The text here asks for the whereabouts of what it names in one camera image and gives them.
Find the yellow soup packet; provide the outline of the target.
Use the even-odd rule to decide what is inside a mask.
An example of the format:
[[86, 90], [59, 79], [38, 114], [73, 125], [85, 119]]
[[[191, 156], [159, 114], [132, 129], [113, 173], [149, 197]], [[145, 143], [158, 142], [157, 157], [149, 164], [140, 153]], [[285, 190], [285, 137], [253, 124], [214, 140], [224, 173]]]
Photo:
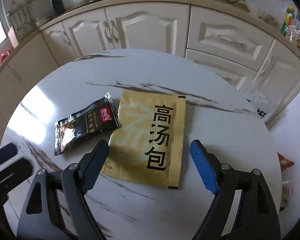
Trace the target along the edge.
[[110, 137], [102, 174], [131, 183], [178, 189], [186, 98], [125, 90], [118, 115], [121, 126]]

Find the round white marble table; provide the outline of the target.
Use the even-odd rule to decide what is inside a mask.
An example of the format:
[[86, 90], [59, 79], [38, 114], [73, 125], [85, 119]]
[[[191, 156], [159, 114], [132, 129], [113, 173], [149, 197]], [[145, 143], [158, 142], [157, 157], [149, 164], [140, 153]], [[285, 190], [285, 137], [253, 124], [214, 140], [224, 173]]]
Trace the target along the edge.
[[213, 194], [208, 191], [190, 156], [190, 144], [200, 140], [208, 152], [236, 170], [257, 168], [270, 189], [275, 207], [281, 200], [281, 171], [275, 145], [257, 111], [243, 93], [209, 68], [188, 59], [141, 49], [110, 50], [67, 63], [42, 79], [23, 98], [12, 114], [1, 143], [18, 146], [35, 170], [62, 170], [78, 162], [100, 139], [117, 144], [106, 164], [118, 161], [147, 165], [155, 146], [177, 142], [168, 135], [171, 124], [154, 112], [166, 103], [149, 107], [134, 103], [128, 111], [130, 125], [115, 134], [100, 133], [62, 155], [54, 154], [55, 123], [104, 94], [116, 105], [122, 93], [181, 95], [186, 99], [183, 159], [178, 189], [131, 183], [105, 174], [86, 195], [87, 203], [107, 239], [191, 239], [199, 228]]

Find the black snack wrapper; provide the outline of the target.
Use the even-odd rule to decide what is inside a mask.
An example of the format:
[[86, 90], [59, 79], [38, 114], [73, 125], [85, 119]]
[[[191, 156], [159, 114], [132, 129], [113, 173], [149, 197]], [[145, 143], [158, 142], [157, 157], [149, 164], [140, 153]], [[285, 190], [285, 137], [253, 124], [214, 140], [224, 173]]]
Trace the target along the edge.
[[72, 146], [92, 135], [121, 126], [111, 94], [88, 107], [55, 122], [54, 155], [61, 155]]

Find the hanging utensil rack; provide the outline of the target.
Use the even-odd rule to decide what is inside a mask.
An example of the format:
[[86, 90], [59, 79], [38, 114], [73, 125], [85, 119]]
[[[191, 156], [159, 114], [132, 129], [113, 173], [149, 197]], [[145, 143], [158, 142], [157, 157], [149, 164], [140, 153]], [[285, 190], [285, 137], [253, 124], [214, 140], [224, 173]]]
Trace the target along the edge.
[[13, 27], [17, 37], [26, 35], [37, 28], [30, 5], [33, 0], [25, 0], [22, 3], [11, 1], [11, 10], [6, 17], [10, 27]]

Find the lower kitchen cabinets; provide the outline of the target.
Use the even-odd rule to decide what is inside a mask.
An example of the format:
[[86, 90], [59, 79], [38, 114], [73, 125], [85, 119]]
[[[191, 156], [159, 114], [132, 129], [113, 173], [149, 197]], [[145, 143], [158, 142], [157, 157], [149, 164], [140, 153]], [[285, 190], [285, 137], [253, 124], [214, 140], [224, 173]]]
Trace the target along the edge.
[[237, 89], [260, 79], [279, 101], [271, 118], [300, 92], [300, 51], [247, 12], [220, 3], [88, 5], [31, 33], [0, 66], [0, 143], [18, 103], [52, 71], [92, 53], [132, 48], [190, 59]]

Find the condiment bottles group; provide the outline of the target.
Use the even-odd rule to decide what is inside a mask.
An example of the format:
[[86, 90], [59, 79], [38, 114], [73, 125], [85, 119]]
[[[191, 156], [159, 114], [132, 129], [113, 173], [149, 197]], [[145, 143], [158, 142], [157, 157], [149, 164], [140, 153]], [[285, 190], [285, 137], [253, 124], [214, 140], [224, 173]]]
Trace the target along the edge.
[[300, 50], [300, 11], [288, 6], [280, 33]]

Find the red food bag floor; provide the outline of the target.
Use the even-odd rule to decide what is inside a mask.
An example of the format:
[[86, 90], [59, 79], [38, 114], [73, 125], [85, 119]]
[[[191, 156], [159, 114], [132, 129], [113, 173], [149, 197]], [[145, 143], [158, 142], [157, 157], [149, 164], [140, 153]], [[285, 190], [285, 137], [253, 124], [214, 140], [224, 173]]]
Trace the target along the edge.
[[295, 165], [295, 163], [287, 158], [285, 158], [281, 154], [277, 154], [280, 162], [281, 172], [285, 171], [287, 168], [290, 168]]

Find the black kettle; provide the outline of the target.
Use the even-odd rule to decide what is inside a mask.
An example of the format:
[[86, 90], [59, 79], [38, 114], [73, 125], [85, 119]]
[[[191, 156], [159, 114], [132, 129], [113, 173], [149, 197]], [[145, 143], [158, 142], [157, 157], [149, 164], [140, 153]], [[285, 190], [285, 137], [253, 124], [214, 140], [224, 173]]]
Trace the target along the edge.
[[65, 13], [65, 7], [63, 4], [63, 0], [50, 0], [50, 7], [52, 12], [56, 16], [60, 16]]

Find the stacked white dishes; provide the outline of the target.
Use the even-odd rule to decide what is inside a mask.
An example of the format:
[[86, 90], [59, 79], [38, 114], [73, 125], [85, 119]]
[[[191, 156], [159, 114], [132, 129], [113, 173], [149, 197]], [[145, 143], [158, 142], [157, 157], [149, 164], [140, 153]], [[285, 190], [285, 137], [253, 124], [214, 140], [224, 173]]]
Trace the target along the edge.
[[47, 16], [44, 17], [38, 17], [35, 19], [35, 24], [37, 26], [37, 28], [41, 27], [42, 25], [46, 24], [47, 22], [49, 22], [50, 18]]

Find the wooden cutting board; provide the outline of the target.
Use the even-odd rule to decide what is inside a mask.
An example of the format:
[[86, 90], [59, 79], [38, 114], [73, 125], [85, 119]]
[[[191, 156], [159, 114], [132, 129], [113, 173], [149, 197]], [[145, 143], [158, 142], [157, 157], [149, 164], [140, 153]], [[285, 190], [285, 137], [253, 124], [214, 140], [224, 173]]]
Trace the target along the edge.
[[17, 48], [17, 46], [19, 45], [19, 42], [18, 42], [17, 35], [16, 35], [15, 31], [14, 31], [14, 27], [13, 26], [10, 27], [7, 35], [8, 35], [8, 38], [9, 38], [9, 41], [10, 41], [12, 47], [14, 49]]

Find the cooking oil bottle floor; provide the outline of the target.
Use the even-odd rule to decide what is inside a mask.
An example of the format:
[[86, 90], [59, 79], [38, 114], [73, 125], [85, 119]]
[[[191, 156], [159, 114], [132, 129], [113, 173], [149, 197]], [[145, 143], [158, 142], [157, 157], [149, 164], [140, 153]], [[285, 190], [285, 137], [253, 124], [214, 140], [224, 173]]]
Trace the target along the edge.
[[281, 204], [280, 211], [283, 211], [288, 205], [288, 198], [293, 193], [293, 189], [290, 187], [288, 180], [282, 182], [282, 195], [281, 195]]

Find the white rice bag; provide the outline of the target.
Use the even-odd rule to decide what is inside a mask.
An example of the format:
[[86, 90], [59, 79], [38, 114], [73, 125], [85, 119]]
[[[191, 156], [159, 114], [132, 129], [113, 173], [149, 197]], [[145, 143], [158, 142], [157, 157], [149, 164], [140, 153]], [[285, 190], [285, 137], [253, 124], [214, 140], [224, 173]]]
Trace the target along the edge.
[[264, 123], [270, 120], [282, 101], [282, 96], [272, 89], [262, 88], [257, 82], [252, 82], [244, 94]]

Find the red dish rack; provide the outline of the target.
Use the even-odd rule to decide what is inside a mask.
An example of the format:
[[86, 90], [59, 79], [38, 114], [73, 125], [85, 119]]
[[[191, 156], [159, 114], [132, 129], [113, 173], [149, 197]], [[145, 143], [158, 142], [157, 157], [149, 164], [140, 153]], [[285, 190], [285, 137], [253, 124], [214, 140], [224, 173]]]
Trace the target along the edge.
[[11, 50], [7, 50], [4, 53], [2, 53], [0, 58], [0, 63], [3, 63], [5, 59], [10, 55], [11, 52], [12, 52]]

